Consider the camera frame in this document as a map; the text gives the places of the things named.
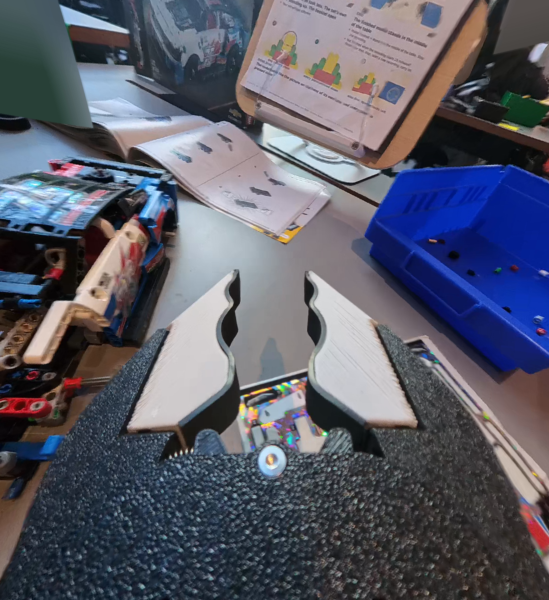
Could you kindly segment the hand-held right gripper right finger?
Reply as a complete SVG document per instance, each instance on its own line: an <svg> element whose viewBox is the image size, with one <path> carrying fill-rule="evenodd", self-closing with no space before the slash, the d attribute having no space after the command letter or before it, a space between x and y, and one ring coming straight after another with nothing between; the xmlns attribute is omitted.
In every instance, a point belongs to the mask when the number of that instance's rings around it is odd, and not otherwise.
<svg viewBox="0 0 549 600"><path fill-rule="evenodd" d="M316 274L304 275L308 335L306 408L323 430L416 429L418 419L377 322Z"/></svg>

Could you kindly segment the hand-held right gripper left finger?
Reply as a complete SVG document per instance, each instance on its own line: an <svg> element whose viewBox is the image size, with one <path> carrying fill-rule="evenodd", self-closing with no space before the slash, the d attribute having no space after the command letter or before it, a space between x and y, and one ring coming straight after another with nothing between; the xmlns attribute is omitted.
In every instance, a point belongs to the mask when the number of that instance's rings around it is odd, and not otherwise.
<svg viewBox="0 0 549 600"><path fill-rule="evenodd" d="M194 442L236 420L240 386L231 349L238 334L240 272L231 271L167 327L127 424L128 434L170 433Z"/></svg>

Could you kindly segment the toy brick race car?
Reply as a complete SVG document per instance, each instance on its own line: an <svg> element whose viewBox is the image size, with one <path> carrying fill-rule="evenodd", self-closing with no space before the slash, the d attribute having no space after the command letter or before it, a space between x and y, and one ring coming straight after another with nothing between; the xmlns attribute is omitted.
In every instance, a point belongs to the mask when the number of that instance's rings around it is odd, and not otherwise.
<svg viewBox="0 0 549 600"><path fill-rule="evenodd" d="M0 482L17 499L62 436L90 346L139 348L170 267L178 186L163 169L65 158L0 180Z"/></svg>

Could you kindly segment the grey desk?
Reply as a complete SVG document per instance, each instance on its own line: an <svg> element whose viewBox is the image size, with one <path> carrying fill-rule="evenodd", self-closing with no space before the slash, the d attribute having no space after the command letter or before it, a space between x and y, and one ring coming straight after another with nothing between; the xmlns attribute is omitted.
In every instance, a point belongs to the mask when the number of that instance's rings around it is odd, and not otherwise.
<svg viewBox="0 0 549 600"><path fill-rule="evenodd" d="M128 81L131 67L81 65L79 72L91 101L121 98L157 116L177 114ZM0 179L47 168L50 159L74 156L99 154L40 123L20 133L0 131ZM314 348L307 333L304 273L314 271L403 340L427 336L549 478L549 369L536 374L499 372L370 257L364 234L375 206L337 186L327 187L331 199L286 245L179 192L178 229L166 242L171 270L150 333L170 325L237 269L241 304L232 352L240 384L303 370ZM182 390L166 367L160 369L168 381L150 389L160 398L150 400L150 430L166 430L192 407L192 376L211 377L200 369L191 367L190 375L181 374Z"/></svg>

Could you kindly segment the holographic sticker sheet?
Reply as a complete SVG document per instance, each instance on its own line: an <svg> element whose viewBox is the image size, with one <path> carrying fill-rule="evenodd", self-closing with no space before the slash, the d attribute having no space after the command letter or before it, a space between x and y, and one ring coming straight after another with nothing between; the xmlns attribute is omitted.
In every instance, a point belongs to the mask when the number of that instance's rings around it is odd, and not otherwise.
<svg viewBox="0 0 549 600"><path fill-rule="evenodd" d="M404 343L461 402L492 446L516 491L520 514L533 546L549 573L549 479L546 473L428 336L413 337ZM245 453L265 442L282 442L286 449L298 452L317 451L322 447L327 432L308 416L306 386L307 371L296 371L241 389L237 424Z"/></svg>

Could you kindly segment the scattered small toy pieces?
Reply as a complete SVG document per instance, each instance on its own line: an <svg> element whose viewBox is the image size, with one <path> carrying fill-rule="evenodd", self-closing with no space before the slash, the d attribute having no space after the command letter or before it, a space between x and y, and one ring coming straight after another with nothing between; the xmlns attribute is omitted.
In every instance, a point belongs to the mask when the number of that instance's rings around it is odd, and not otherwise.
<svg viewBox="0 0 549 600"><path fill-rule="evenodd" d="M474 292L478 304L510 319L534 338L549 339L549 268L533 266L498 244L469 230L424 239L422 246Z"/></svg>

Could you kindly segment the blue plastic bin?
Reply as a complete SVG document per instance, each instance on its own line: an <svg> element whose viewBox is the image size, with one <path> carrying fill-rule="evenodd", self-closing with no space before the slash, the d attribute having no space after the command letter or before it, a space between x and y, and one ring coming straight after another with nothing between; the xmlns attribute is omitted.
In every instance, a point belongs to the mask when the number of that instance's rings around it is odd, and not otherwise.
<svg viewBox="0 0 549 600"><path fill-rule="evenodd" d="M502 371L549 368L549 339L534 338L478 304L422 246L424 239L483 236L549 268L549 181L514 166L406 170L368 225L370 255Z"/></svg>

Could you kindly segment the open instruction booklet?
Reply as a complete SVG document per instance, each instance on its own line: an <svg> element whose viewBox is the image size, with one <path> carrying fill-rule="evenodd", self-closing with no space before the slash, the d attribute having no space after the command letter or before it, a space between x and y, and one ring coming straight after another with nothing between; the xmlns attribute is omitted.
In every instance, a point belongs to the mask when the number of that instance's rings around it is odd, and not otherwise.
<svg viewBox="0 0 549 600"><path fill-rule="evenodd" d="M326 186L293 175L228 122L159 116L122 98L88 104L90 128L46 122L129 164L167 170L196 200L281 243L329 201Z"/></svg>

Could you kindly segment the silver stand base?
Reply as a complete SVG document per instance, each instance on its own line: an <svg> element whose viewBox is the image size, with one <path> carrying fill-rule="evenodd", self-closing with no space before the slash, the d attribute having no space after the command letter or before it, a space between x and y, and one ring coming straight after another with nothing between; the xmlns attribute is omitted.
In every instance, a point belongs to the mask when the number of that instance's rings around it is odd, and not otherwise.
<svg viewBox="0 0 549 600"><path fill-rule="evenodd" d="M262 126L262 146L304 169L343 185L360 184L381 174L325 147L269 124Z"/></svg>

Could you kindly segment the green plastic container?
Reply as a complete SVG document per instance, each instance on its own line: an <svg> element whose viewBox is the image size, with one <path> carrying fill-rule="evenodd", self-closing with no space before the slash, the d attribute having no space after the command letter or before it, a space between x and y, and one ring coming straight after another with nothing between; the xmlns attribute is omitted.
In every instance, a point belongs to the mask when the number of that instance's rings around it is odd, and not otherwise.
<svg viewBox="0 0 549 600"><path fill-rule="evenodd" d="M549 104L531 97L506 92L500 100L506 109L503 120L533 128L539 125L549 112Z"/></svg>

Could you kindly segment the wooden clipboard with instruction sheet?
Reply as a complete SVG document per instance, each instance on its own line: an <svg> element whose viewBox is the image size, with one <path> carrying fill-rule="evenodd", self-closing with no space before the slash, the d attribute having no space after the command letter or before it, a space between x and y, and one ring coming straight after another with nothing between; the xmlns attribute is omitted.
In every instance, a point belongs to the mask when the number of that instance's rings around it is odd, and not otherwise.
<svg viewBox="0 0 549 600"><path fill-rule="evenodd" d="M264 1L247 114L373 169L407 157L484 39L485 1Z"/></svg>

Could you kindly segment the race car set box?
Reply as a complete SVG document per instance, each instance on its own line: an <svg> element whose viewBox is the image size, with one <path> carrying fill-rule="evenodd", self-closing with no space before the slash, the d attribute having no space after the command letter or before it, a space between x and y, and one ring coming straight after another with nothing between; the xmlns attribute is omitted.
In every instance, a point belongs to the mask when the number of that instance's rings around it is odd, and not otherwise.
<svg viewBox="0 0 549 600"><path fill-rule="evenodd" d="M255 128L235 86L262 1L123 1L136 75L169 104Z"/></svg>

